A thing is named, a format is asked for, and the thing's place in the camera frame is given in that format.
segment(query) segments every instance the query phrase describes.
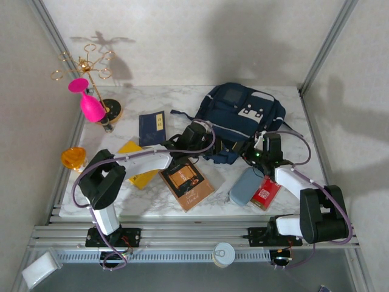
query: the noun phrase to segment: gold ring holder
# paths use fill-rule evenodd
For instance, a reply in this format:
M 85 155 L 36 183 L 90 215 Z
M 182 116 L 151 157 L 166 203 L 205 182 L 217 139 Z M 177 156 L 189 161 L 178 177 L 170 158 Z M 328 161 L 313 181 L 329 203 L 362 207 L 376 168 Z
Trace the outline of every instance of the gold ring holder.
M 115 111 L 117 112 L 119 110 L 118 116 L 111 117 L 111 114 L 109 114 L 110 107 L 107 107 L 105 105 L 105 102 L 102 99 L 102 96 L 100 95 L 100 93 L 96 87 L 96 84 L 93 81 L 92 75 L 91 75 L 92 71 L 97 71 L 99 78 L 101 78 L 103 80 L 110 78 L 112 76 L 112 73 L 113 73 L 110 68 L 104 68 L 104 69 L 99 70 L 99 69 L 95 69 L 94 66 L 102 60 L 109 61 L 109 60 L 114 59 L 116 57 L 116 53 L 110 50 L 108 52 L 103 53 L 103 55 L 100 58 L 98 58 L 97 60 L 95 60 L 94 62 L 89 61 L 89 53 L 95 51 L 96 49 L 97 49 L 97 46 L 95 44 L 85 45 L 84 51 L 86 52 L 86 58 L 79 57 L 78 61 L 75 61 L 69 52 L 63 52 L 63 53 L 59 54 L 58 59 L 60 59 L 62 62 L 65 62 L 65 61 L 74 62 L 76 65 L 76 70 L 66 70 L 66 71 L 56 70 L 53 73 L 51 73 L 50 77 L 52 80 L 59 81 L 64 77 L 64 75 L 66 73 L 69 73 L 69 72 L 78 72 L 78 73 L 80 73 L 81 76 L 83 76 L 84 74 L 87 74 L 88 79 L 91 81 L 92 86 L 93 86 L 93 88 L 98 96 L 98 99 L 100 99 L 100 102 L 102 103 L 105 111 L 107 112 L 107 114 L 109 116 L 109 119 L 110 120 L 117 120 L 117 119 L 119 119 L 119 117 L 122 113 L 122 109 L 121 109 L 119 102 L 117 102 L 115 100 L 110 100 L 111 101 L 110 103 L 112 103 L 112 101 L 116 102 L 114 104 Z

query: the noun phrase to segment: marble surface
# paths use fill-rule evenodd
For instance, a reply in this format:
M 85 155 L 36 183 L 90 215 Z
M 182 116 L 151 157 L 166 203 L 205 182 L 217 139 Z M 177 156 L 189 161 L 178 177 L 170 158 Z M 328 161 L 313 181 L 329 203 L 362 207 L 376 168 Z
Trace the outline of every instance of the marble surface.
M 295 87 L 254 87 L 273 94 L 285 107 L 285 121 L 301 133 L 312 147 L 311 161 L 300 168 L 311 178 L 323 181 L 318 156 L 312 142 L 303 107 Z M 116 123 L 112 133 L 105 133 L 103 128 L 94 123 L 86 122 L 83 128 L 79 146 L 87 151 L 90 160 L 97 151 L 107 148 L 116 153 L 126 142 L 138 141 L 139 114 L 165 111 L 167 137 L 182 133 L 190 121 L 182 115 L 170 114 L 170 109 L 185 111 L 189 115 L 196 113 L 203 97 L 212 86 L 139 86 L 126 88 L 121 86 L 101 86 L 100 92 L 104 98 L 120 101 L 125 108 L 121 119 Z M 284 157 L 290 161 L 304 161 L 307 149 L 297 138 L 282 134 Z M 199 169 L 209 179 L 215 192 L 200 202 L 197 206 L 184 212 L 168 187 L 159 175 L 143 189 L 132 186 L 129 181 L 122 184 L 119 195 L 114 203 L 118 215 L 139 216 L 232 216 L 232 215 L 281 215 L 297 214 L 299 202 L 289 191 L 282 188 L 267 211 L 262 211 L 252 203 L 241 207 L 227 200 L 227 193 L 248 165 L 239 158 L 233 165 L 214 164 L 200 158 Z M 61 217 L 89 216 L 87 209 L 79 209 L 72 202 L 71 187 L 78 173 L 72 172 L 66 187 L 61 205 Z M 76 190 L 79 203 L 86 203 L 79 188 Z

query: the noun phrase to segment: metal frame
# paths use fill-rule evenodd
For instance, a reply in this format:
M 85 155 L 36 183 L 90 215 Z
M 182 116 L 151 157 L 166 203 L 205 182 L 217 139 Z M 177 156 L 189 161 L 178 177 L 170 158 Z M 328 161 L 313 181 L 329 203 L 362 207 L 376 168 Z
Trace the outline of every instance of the metal frame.
M 67 51 L 66 45 L 63 42 L 60 34 L 55 27 L 47 9 L 42 0 L 27 0 L 32 7 L 38 20 L 47 32 L 54 48 L 61 53 Z M 339 12 L 331 31 L 328 34 L 320 52 L 315 59 L 312 68 L 309 70 L 305 81 L 299 92 L 303 97 L 309 89 L 313 79 L 320 70 L 325 58 L 331 50 L 336 38 L 345 25 L 349 15 L 353 11 L 357 0 L 346 0 L 341 11 Z M 74 68 L 74 64 L 65 63 L 69 69 Z M 313 133 L 308 113 L 306 112 L 305 104 L 303 108 L 308 120 L 309 129 L 314 138 L 315 148 L 317 141 Z M 68 140 L 67 146 L 71 147 L 78 144 L 81 132 L 83 129 L 84 118 L 81 111 L 78 113 L 75 121 L 72 136 Z M 328 174 L 323 169 L 323 161 L 319 154 L 320 163 L 326 180 Z M 31 239 L 27 246 L 26 253 L 22 260 L 19 273 L 15 279 L 12 291 L 27 291 L 27 287 L 21 278 L 21 271 L 49 247 L 55 247 L 63 260 L 73 262 L 90 262 L 96 261 L 96 254 L 107 251 L 107 249 L 85 248 L 84 241 L 88 229 L 92 226 L 89 218 L 61 218 L 59 217 L 59 209 L 61 200 L 64 195 L 66 183 L 70 171 L 61 167 L 58 172 L 55 187 L 50 200 L 50 205 L 47 210 L 47 222 L 45 226 L 36 226 L 32 232 Z M 248 216 L 248 217 L 163 217 L 163 218 L 145 218 L 145 217 L 122 217 L 120 221 L 123 227 L 142 228 L 142 238 L 140 247 L 136 249 L 136 253 L 142 252 L 148 255 L 145 260 L 161 260 L 161 255 L 171 255 L 174 251 L 183 255 L 183 260 L 188 260 L 192 254 L 209 254 L 214 246 L 219 242 L 229 242 L 236 249 L 239 255 L 239 260 L 242 261 L 260 261 L 258 253 L 266 254 L 266 248 L 251 248 L 247 239 L 243 239 L 242 235 L 247 235 L 249 227 L 265 227 L 270 216 Z M 277 249 L 281 247 L 271 247 L 268 249 Z M 312 246 L 306 242 L 301 247 L 295 249 L 311 249 Z M 369 282 L 368 273 L 361 268 L 360 262 L 360 246 L 356 235 L 353 239 L 343 246 L 332 245 L 329 243 L 318 243 L 318 249 L 344 249 L 348 258 L 350 271 L 354 280 L 357 291 L 366 292 L 374 291 Z
M 329 30 L 329 33 L 327 34 L 327 37 L 325 38 L 324 43 L 322 44 L 322 47 L 320 48 L 307 76 L 304 79 L 303 84 L 299 89 L 300 95 L 302 97 L 305 96 L 305 94 L 311 87 L 312 82 L 316 78 L 320 68 L 323 66 L 323 63 L 325 62 L 329 52 L 331 51 L 332 47 L 336 42 L 336 39 L 338 39 L 338 36 L 343 30 L 349 16 L 352 14 L 357 3 L 358 0 L 346 0 L 343 3 L 342 8 L 336 16 L 334 24 Z

